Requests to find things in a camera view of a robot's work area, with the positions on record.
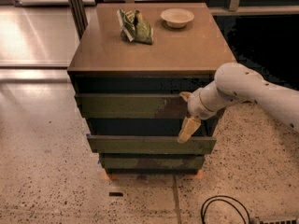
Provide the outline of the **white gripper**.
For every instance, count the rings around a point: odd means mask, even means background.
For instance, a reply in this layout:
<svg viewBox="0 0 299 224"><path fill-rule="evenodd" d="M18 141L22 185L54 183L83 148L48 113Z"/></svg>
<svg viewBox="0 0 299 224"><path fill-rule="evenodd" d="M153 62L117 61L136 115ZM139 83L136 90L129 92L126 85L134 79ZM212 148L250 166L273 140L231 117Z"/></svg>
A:
<svg viewBox="0 0 299 224"><path fill-rule="evenodd" d="M201 120L206 120L215 115L213 111L208 110L200 97L201 90L197 89L196 91L190 93L188 91L183 91L179 94L183 100L188 103L188 111L191 117L185 117L181 129L178 134L178 142L185 143L187 142L192 135L199 129L201 125Z"/></svg>

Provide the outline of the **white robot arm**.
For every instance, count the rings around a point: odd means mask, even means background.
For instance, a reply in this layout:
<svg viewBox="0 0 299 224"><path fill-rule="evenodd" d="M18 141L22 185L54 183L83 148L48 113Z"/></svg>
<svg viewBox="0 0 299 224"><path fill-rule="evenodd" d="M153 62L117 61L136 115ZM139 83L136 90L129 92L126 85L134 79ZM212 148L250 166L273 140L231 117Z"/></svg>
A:
<svg viewBox="0 0 299 224"><path fill-rule="evenodd" d="M245 101L256 103L276 119L299 131L299 91L285 88L263 79L241 63L221 65L214 80L196 91L184 91L180 96L187 103L178 142L185 143L199 129L202 120L219 110Z"/></svg>

